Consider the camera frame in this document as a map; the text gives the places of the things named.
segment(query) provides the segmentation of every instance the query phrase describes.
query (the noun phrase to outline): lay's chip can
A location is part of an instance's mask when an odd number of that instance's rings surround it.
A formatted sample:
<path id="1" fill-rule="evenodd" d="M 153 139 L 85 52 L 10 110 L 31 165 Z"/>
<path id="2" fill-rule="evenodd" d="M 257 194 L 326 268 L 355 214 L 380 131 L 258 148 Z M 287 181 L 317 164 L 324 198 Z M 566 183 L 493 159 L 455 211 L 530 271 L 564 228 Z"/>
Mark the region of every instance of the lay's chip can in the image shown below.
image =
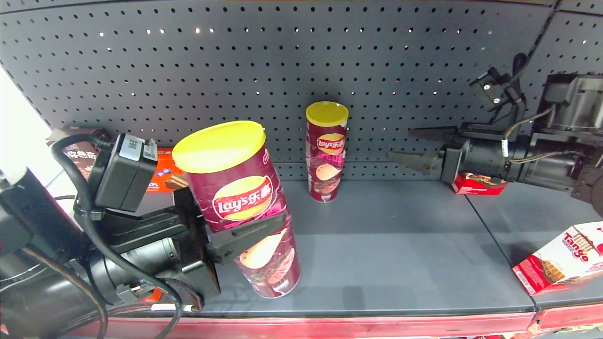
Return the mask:
<path id="1" fill-rule="evenodd" d="M 278 298 L 299 281 L 291 214 L 262 126 L 232 121 L 182 139 L 172 152 L 214 232 L 285 212 L 284 225 L 235 259 L 253 289 Z"/>
<path id="2" fill-rule="evenodd" d="M 310 196 L 326 203 L 337 196 L 346 158 L 348 110 L 342 104 L 319 101 L 306 109 L 306 163 Z"/>

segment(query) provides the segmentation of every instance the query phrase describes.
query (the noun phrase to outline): yellow plastic cap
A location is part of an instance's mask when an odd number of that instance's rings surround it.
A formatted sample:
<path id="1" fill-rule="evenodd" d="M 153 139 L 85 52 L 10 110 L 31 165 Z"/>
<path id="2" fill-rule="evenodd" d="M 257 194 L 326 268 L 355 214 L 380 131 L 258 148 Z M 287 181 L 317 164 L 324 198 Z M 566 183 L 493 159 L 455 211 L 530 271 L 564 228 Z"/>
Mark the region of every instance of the yellow plastic cap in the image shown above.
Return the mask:
<path id="1" fill-rule="evenodd" d="M 319 101 L 306 109 L 308 121 L 320 127 L 343 125 L 347 121 L 348 114 L 345 106 L 333 101 Z"/>
<path id="2" fill-rule="evenodd" d="M 232 121 L 197 131 L 176 144 L 172 158 L 188 173 L 215 173 L 245 162 L 266 141 L 262 125 Z"/>

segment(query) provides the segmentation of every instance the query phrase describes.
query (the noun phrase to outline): tango wafer box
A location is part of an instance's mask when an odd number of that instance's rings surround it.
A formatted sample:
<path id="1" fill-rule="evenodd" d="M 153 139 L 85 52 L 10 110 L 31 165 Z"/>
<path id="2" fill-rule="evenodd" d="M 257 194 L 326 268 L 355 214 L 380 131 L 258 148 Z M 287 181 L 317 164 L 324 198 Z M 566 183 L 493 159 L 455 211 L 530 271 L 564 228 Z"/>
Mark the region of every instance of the tango wafer box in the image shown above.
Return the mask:
<path id="1" fill-rule="evenodd" d="M 185 173 L 176 167 L 171 147 L 157 149 L 157 170 L 147 186 L 147 193 L 170 193 L 188 187 Z"/>
<path id="2" fill-rule="evenodd" d="M 603 276 L 603 221 L 568 228 L 513 272 L 531 296 L 569 290 Z"/>

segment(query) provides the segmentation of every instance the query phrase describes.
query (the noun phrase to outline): pegboard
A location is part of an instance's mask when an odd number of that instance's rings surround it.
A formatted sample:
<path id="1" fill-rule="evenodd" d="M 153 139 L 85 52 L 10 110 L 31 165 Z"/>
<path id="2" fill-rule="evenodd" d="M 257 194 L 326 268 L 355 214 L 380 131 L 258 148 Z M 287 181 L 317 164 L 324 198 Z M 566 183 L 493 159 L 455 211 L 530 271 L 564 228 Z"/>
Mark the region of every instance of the pegboard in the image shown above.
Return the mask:
<path id="1" fill-rule="evenodd" d="M 0 2 L 0 14 L 16 11 L 34 10 L 56 6 L 68 6 L 78 4 L 89 4 L 92 2 L 108 2 L 121 0 L 3 0 Z M 522 2 L 531 5 L 551 6 L 555 0 L 503 0 L 510 2 Z"/>
<path id="2" fill-rule="evenodd" d="M 564 0 L 559 6 L 560 10 L 580 13 L 603 14 L 601 0 Z"/>
<path id="3" fill-rule="evenodd" d="M 347 161 L 386 162 L 390 150 L 438 148 L 409 138 L 411 128 L 487 121 L 468 83 L 490 66 L 510 72 L 550 11 L 513 2 L 114 1 L 0 14 L 0 60 L 50 127 L 100 125 L 170 146 L 252 119 L 266 128 L 275 162 L 301 162 L 305 107 L 332 100 L 350 109 Z"/>
<path id="4" fill-rule="evenodd" d="M 302 162 L 275 164 L 281 180 L 307 180 L 308 169 Z M 347 162 L 341 173 L 344 180 L 430 180 L 416 171 L 391 162 Z"/>
<path id="5" fill-rule="evenodd" d="M 557 73 L 601 73 L 603 71 L 603 18 L 558 12 L 542 37 L 522 76 L 528 111 L 538 109 L 547 76 Z M 522 131 L 529 132 L 530 124 Z"/>

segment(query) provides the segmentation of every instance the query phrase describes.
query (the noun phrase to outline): gray shelf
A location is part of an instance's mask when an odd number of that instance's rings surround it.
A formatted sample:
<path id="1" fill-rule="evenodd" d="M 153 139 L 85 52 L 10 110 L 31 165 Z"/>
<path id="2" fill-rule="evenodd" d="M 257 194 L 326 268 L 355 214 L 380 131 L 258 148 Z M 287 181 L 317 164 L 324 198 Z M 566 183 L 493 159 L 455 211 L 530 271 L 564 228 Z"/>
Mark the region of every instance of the gray shelf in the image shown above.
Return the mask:
<path id="1" fill-rule="evenodd" d="M 346 181 L 313 201 L 283 182 L 302 277 L 290 295 L 259 297 L 233 264 L 211 316 L 419 315 L 522 312 L 534 304 L 467 199 L 441 182 Z M 169 203 L 146 197 L 145 208 Z"/>
<path id="2" fill-rule="evenodd" d="M 574 224 L 599 221 L 593 208 L 566 192 L 519 183 L 498 197 L 471 196 L 469 201 L 513 266 Z M 534 297 L 537 306 L 603 302 L 603 279 L 580 289 Z"/>
<path id="3" fill-rule="evenodd" d="M 594 328 L 583 333 L 550 333 L 543 336 L 542 339 L 603 339 L 603 332 Z"/>

